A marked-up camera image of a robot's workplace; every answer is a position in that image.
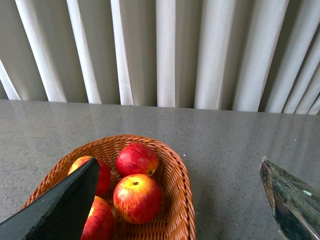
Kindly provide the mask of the left gripper worn right finger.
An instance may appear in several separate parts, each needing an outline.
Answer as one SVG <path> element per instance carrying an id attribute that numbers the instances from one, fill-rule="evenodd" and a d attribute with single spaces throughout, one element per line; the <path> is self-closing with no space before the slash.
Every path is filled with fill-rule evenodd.
<path id="1" fill-rule="evenodd" d="M 283 239 L 318 240 L 320 192 L 265 156 L 260 166 L 260 177 Z"/>

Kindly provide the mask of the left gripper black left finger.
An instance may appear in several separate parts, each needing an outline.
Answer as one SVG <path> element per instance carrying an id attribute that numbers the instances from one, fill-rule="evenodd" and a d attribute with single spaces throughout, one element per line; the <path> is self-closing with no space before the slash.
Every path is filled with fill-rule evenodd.
<path id="1" fill-rule="evenodd" d="M 0 224 L 2 240 L 79 240 L 96 194 L 94 157 Z"/>

